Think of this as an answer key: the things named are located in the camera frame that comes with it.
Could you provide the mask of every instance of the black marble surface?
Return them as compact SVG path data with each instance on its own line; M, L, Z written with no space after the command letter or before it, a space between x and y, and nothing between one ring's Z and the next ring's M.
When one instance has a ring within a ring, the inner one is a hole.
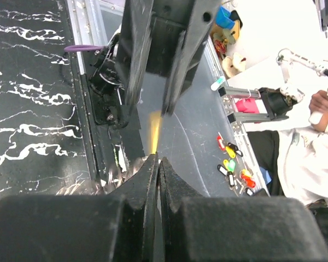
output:
M64 1L0 0L0 198L94 192L63 16Z

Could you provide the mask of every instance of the wire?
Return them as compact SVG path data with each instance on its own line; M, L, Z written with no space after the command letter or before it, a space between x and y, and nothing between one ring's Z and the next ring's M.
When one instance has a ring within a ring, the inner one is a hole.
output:
M103 46L97 45L70 45L65 47L65 52L84 52L84 51L99 51Z

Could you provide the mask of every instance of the person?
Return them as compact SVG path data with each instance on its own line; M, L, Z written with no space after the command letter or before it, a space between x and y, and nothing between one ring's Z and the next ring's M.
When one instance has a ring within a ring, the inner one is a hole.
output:
M295 198L304 205L319 199L328 204L328 96L319 91L311 98L310 111L323 113L320 122L305 128L248 132L261 168L272 181L271 195Z

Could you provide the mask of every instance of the black pants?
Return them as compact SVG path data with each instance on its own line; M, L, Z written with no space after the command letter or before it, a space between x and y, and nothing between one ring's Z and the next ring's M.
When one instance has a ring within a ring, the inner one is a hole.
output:
M279 135L277 131L248 132L251 147L260 167L266 169L272 181L267 185L271 195L283 195L278 178L277 159L279 155Z

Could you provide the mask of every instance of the person's arm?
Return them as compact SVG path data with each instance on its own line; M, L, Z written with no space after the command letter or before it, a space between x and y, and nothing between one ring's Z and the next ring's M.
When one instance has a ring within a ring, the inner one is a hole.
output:
M311 113L318 111L323 113L321 121L313 124L313 128L318 132L328 133L328 96L325 91L319 91L312 96L310 105Z

